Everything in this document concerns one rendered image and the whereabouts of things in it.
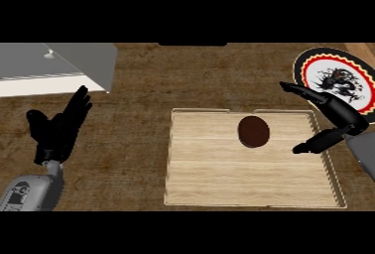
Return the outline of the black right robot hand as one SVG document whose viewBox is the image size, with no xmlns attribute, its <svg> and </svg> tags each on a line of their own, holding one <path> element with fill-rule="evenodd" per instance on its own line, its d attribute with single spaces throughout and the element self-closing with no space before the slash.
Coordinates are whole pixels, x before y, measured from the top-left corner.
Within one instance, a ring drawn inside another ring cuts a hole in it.
<svg viewBox="0 0 375 254">
<path fill-rule="evenodd" d="M 334 94 L 318 92 L 303 85 L 284 81 L 281 87 L 285 92 L 297 94 L 316 106 L 334 124 L 334 128 L 322 130 L 304 143 L 293 148 L 296 154 L 319 154 L 344 140 L 346 134 L 356 136 L 368 129 L 369 122 L 365 117 Z"/>
</svg>

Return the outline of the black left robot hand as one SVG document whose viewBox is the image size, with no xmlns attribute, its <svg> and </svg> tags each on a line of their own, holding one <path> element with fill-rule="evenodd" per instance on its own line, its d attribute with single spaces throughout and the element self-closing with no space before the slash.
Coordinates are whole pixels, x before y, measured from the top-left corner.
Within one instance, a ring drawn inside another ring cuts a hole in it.
<svg viewBox="0 0 375 254">
<path fill-rule="evenodd" d="M 82 126 L 85 124 L 93 104 L 89 89 L 83 85 L 76 92 L 65 110 L 49 118 L 33 109 L 27 112 L 31 137 L 37 141 L 34 163 L 42 165 L 48 161 L 64 162 L 71 155 Z"/>
</svg>

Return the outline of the round plate with dragon print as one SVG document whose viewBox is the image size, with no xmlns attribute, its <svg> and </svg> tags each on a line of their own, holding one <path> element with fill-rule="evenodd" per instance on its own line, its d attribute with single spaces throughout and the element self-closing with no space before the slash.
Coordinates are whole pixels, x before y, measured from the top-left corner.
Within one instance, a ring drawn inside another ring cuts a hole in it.
<svg viewBox="0 0 375 254">
<path fill-rule="evenodd" d="M 375 68 L 358 56 L 333 48 L 306 50 L 294 60 L 293 79 L 333 93 L 375 125 Z"/>
</svg>

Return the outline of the dark brown cupcake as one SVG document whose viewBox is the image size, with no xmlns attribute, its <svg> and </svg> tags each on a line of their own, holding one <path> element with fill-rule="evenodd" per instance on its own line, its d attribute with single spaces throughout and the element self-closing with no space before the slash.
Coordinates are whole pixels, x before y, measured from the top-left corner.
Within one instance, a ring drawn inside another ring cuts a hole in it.
<svg viewBox="0 0 375 254">
<path fill-rule="evenodd" d="M 238 134 L 242 144 L 248 148 L 265 146 L 271 140 L 271 127 L 259 116 L 247 116 L 238 125 Z"/>
</svg>

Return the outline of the pale wooden tray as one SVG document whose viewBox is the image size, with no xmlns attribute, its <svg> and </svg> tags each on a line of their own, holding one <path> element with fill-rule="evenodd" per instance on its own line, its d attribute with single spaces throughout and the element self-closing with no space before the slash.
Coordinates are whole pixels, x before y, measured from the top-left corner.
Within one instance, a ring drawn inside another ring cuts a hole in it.
<svg viewBox="0 0 375 254">
<path fill-rule="evenodd" d="M 240 141 L 238 125 L 251 115 L 271 127 L 259 148 Z M 173 110 L 164 203 L 344 209 L 330 154 L 291 151 L 318 131 L 310 110 Z"/>
</svg>

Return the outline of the grey and white appliance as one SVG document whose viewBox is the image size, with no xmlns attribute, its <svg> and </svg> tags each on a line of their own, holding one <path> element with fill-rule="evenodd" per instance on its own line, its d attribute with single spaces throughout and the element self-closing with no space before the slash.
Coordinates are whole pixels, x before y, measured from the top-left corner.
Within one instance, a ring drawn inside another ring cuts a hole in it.
<svg viewBox="0 0 375 254">
<path fill-rule="evenodd" d="M 0 43 L 0 98 L 111 93 L 116 60 L 113 43 Z"/>
</svg>

